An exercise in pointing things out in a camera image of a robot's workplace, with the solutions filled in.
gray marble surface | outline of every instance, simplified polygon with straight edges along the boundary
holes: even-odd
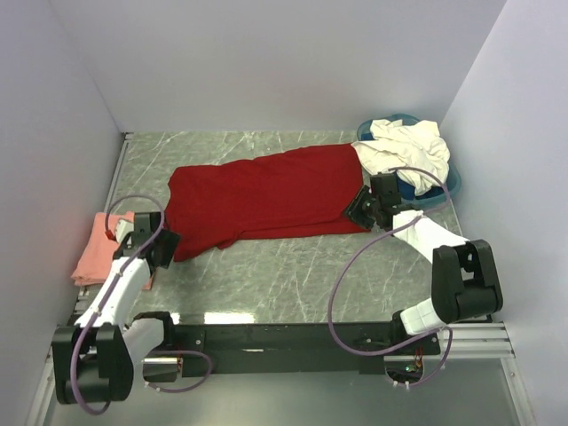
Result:
[[[129,193],[151,194],[164,206],[167,186],[178,166],[224,164],[280,153],[299,146],[349,143],[354,131],[251,131],[136,133],[127,141],[113,200]],[[154,209],[147,201],[127,200],[114,210]],[[432,218],[454,233],[460,228],[453,208]],[[132,314],[178,312],[185,323],[323,322],[336,275],[353,252],[380,231],[352,235],[238,241],[195,259],[159,270],[151,291],[143,291]],[[359,257],[336,298],[337,321],[389,320],[399,309],[430,294],[429,262],[394,238]],[[92,288],[90,296],[96,293]]]

blue laundry basket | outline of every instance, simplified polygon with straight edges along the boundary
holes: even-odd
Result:
[[[396,120],[402,120],[402,123],[405,126],[414,126],[420,121],[416,117],[413,117],[412,115],[408,114],[394,114],[377,120],[389,120],[390,122],[395,122]],[[357,129],[358,140],[372,139],[372,135],[370,135],[372,122],[373,120],[367,120],[366,122],[364,122],[359,126],[359,128]],[[460,173],[452,164],[451,160],[449,162],[449,166],[450,169],[447,173],[446,186],[448,191],[450,192],[450,195],[453,198],[458,192],[460,192],[460,189],[462,189],[462,177],[460,177]],[[402,201],[406,204],[412,203],[416,207],[419,207],[421,209],[427,209],[430,207],[437,206],[438,204],[442,204],[446,200],[446,195],[443,193],[432,196],[428,196],[428,194],[429,193],[426,193],[420,199],[414,198],[412,200],[407,200],[403,198]]]

pink cloth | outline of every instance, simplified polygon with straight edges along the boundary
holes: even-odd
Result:
[[[124,218],[134,220],[134,213],[129,211],[123,216],[110,215],[108,228],[114,232],[118,220]],[[105,213],[97,213],[91,230],[89,243],[85,248],[71,279],[76,286],[89,286],[103,284],[110,273],[113,262],[113,253],[118,249],[118,242],[111,241],[105,235]],[[144,290],[152,288],[152,278],[145,284]]]

purple cable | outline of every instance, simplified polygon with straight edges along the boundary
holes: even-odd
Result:
[[[126,268],[128,268],[128,266],[132,263],[132,261],[134,261],[134,259],[136,259],[138,257],[138,255],[142,252],[142,250],[144,250],[146,247],[148,247],[158,237],[158,235],[160,234],[160,231],[163,228],[164,211],[163,211],[163,208],[160,205],[160,203],[155,198],[150,197],[148,195],[133,194],[133,195],[126,195],[124,197],[119,198],[117,201],[115,201],[110,206],[110,208],[108,209],[108,212],[106,213],[106,217],[105,217],[105,231],[108,231],[108,217],[109,217],[112,209],[119,202],[121,202],[123,200],[127,200],[129,198],[144,198],[144,199],[149,200],[152,203],[154,203],[158,207],[158,210],[160,211],[160,224],[158,225],[158,228],[154,231],[154,233],[150,236],[150,238],[148,238],[144,242],[144,244],[142,244],[140,247],[138,247],[134,251],[134,253],[132,253],[132,255],[126,260],[126,262],[124,262],[122,264],[121,268],[119,269],[119,272],[113,277],[113,280],[111,281],[110,286],[108,286],[108,290],[103,295],[103,297],[100,299],[100,303],[97,306],[98,312],[101,312],[103,310],[103,308],[105,307],[105,305],[107,304],[108,299],[113,294],[114,288],[118,284],[118,280],[120,279],[121,275],[124,273]],[[91,315],[91,317],[89,318],[89,321],[87,321],[87,325],[83,328],[83,330],[81,330],[81,334],[79,335],[77,342],[75,344],[75,347],[73,348],[73,354],[71,356],[71,371],[70,371],[70,374],[71,374],[71,389],[73,391],[73,396],[75,397],[75,401],[77,401],[77,404],[85,412],[87,412],[88,414],[91,414],[91,415],[103,414],[108,409],[108,407],[110,406],[110,401],[108,401],[100,409],[91,408],[87,404],[85,399],[83,398],[83,395],[81,394],[81,390],[79,389],[79,383],[77,381],[77,364],[79,363],[81,346],[83,346],[83,342],[85,340],[85,337],[87,336],[87,334],[89,333],[89,330],[91,329],[91,327],[93,326],[93,324],[97,320],[97,316],[98,316],[98,314],[96,312],[93,313]]]
[[[207,364],[208,364],[207,372],[200,379],[200,381],[192,384],[191,386],[187,386],[185,388],[180,388],[180,389],[161,388],[154,383],[146,382],[149,387],[151,387],[152,389],[155,389],[159,392],[182,393],[182,392],[191,391],[191,390],[197,388],[198,386],[201,386],[208,379],[208,377],[211,375],[211,372],[213,371],[213,361],[211,360],[211,358],[207,354],[205,354],[203,352],[198,352],[198,351],[152,351],[151,353],[153,355],[170,355],[170,354],[173,354],[173,353],[177,353],[177,354],[181,354],[181,355],[195,355],[195,356],[202,357],[203,359],[205,359],[207,361]]]
[[[419,173],[423,173],[426,176],[432,178],[444,190],[444,194],[446,195],[446,202],[444,202],[444,204],[442,204],[441,206],[438,206],[438,207],[433,208],[433,209],[426,210],[424,212],[424,214],[439,211],[441,209],[444,209],[448,205],[450,205],[450,202],[451,202],[452,199],[450,197],[450,193],[447,189],[447,186],[440,179],[438,179],[436,176],[434,176],[430,172],[428,172],[426,170],[418,169],[416,167],[411,167],[411,166],[402,166],[402,167],[395,167],[395,168],[389,169],[389,171],[396,171],[396,170],[413,170],[413,171],[417,171]],[[397,343],[397,344],[395,344],[395,345],[393,345],[393,346],[391,346],[390,348],[387,348],[387,349],[382,349],[382,350],[379,350],[379,351],[359,351],[357,349],[351,348],[350,346],[348,346],[346,343],[344,343],[339,338],[339,336],[337,335],[337,333],[335,331],[334,322],[333,322],[333,318],[332,318],[334,301],[335,301],[335,297],[337,296],[337,290],[339,289],[339,286],[342,283],[343,277],[349,271],[349,268],[351,268],[351,266],[357,260],[357,258],[363,252],[365,252],[369,247],[371,247],[372,245],[374,245],[378,241],[383,240],[387,237],[390,237],[390,236],[394,235],[395,233],[398,233],[400,231],[403,231],[403,230],[415,225],[422,218],[423,218],[423,216],[415,217],[414,219],[412,219],[407,224],[399,226],[398,228],[392,229],[392,230],[390,230],[386,233],[382,233],[378,237],[373,238],[370,242],[365,244],[362,248],[357,250],[357,252],[355,252],[355,254],[353,254],[353,256],[351,257],[349,262],[347,262],[347,264],[345,264],[345,266],[343,267],[343,269],[339,273],[337,279],[335,280],[335,284],[331,289],[331,294],[329,295],[329,302],[327,303],[327,325],[329,326],[329,332],[331,333],[335,342],[341,348],[345,349],[349,353],[352,353],[354,355],[360,355],[362,357],[376,357],[376,356],[387,355],[389,353],[397,351],[398,349],[401,349],[401,348],[404,348],[405,346],[408,346],[410,343],[417,342],[417,341],[423,339],[424,337],[426,337],[427,335],[437,333],[439,330],[442,329],[442,328],[439,328],[439,329],[427,331],[425,333],[421,333],[419,335],[415,335],[415,336],[410,337],[409,339],[405,340],[404,342]],[[443,328],[446,328],[449,332],[449,338],[448,338],[448,342],[447,342],[447,346],[446,346],[446,352],[444,353],[444,356],[442,357],[440,363],[438,364],[438,367],[435,368],[434,371],[430,375],[428,375],[425,379],[420,380],[419,382],[413,383],[413,385],[422,384],[422,383],[428,381],[433,375],[435,375],[442,368],[442,366],[446,362],[447,356],[449,355],[449,352],[450,352],[450,347],[452,345],[452,339],[453,339],[454,335],[453,335],[453,331],[452,331],[451,328],[449,328],[449,327],[443,327]]]

